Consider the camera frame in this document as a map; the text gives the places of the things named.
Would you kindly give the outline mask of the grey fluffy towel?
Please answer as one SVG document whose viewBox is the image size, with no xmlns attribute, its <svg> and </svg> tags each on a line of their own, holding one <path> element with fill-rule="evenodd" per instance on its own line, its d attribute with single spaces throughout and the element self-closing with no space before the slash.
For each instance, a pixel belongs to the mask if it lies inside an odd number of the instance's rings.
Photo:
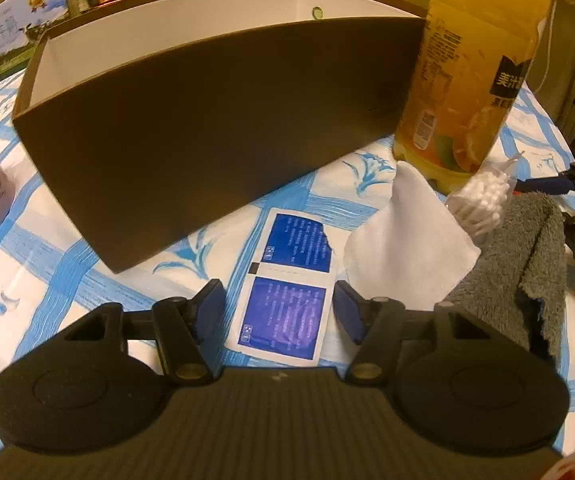
<svg viewBox="0 0 575 480">
<path fill-rule="evenodd" d="M 446 300 L 557 366 L 565 288 L 562 211 L 549 196 L 526 193 L 511 198 L 473 270 Z"/>
</svg>

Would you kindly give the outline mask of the blue wet wipe sachet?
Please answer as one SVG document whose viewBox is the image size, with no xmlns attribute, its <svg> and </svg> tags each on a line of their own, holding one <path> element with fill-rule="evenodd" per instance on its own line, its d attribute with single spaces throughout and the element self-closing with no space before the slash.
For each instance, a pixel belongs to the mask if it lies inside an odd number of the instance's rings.
<svg viewBox="0 0 575 480">
<path fill-rule="evenodd" d="M 225 347 L 287 366 L 315 366 L 347 233 L 272 208 L 244 274 Z"/>
</svg>

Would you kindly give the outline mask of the bag of cotton swabs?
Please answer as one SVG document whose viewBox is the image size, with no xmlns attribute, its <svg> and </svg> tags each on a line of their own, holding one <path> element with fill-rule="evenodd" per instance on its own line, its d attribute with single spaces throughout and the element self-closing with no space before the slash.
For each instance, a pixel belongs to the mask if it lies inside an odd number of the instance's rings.
<svg viewBox="0 0 575 480">
<path fill-rule="evenodd" d="M 463 188 L 447 197 L 446 207 L 473 240 L 500 226 L 516 186 L 516 168 L 521 159 L 518 154 L 505 162 L 485 162 Z"/>
</svg>

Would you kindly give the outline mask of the blue white checked tablecloth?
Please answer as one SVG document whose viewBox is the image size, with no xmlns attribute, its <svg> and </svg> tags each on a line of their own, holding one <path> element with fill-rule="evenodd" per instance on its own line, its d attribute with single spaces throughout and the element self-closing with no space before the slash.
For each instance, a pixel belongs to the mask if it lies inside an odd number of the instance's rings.
<svg viewBox="0 0 575 480">
<path fill-rule="evenodd" d="M 200 228 L 146 263 L 114 274 L 64 214 L 12 126 L 22 76 L 0 82 L 0 163 L 16 186 L 13 206 L 0 225 L 0 370 L 99 304 L 116 301 L 126 311 L 145 310 L 162 298 L 191 297 L 210 278 L 219 278 L 226 290 L 226 336 L 274 208 L 304 211 L 347 235 L 391 197 L 393 137 L 386 136 Z M 525 157 L 519 161 L 521 179 L 555 176 L 574 160 L 527 86 L 490 158 L 519 153 Z M 575 451 L 575 261 L 568 261 L 560 373 L 568 383 L 571 408 L 556 444 L 565 454 Z"/>
</svg>

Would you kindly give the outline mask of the orange juice bottle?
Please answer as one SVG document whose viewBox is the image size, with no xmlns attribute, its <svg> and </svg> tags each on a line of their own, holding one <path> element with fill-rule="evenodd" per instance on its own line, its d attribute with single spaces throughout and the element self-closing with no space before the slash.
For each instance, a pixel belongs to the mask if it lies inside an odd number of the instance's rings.
<svg viewBox="0 0 575 480">
<path fill-rule="evenodd" d="M 429 0 L 394 155 L 443 194 L 481 168 L 522 89 L 552 0 Z"/>
</svg>

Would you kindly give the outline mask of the dark brown open box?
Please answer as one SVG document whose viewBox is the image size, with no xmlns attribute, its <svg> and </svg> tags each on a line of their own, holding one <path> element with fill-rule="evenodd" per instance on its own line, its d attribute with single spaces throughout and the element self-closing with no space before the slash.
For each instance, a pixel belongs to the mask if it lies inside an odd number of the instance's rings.
<svg viewBox="0 0 575 480">
<path fill-rule="evenodd" d="M 402 0 L 119 0 L 45 32 L 22 144 L 114 272 L 396 129 Z"/>
</svg>

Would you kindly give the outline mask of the white blue milk carton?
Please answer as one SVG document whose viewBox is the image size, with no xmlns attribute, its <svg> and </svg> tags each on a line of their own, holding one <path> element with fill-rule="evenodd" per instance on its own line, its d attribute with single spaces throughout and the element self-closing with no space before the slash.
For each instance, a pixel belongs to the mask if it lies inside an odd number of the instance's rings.
<svg viewBox="0 0 575 480">
<path fill-rule="evenodd" d="M 0 81 L 25 68 L 41 36 L 68 18 L 67 0 L 0 3 Z"/>
</svg>

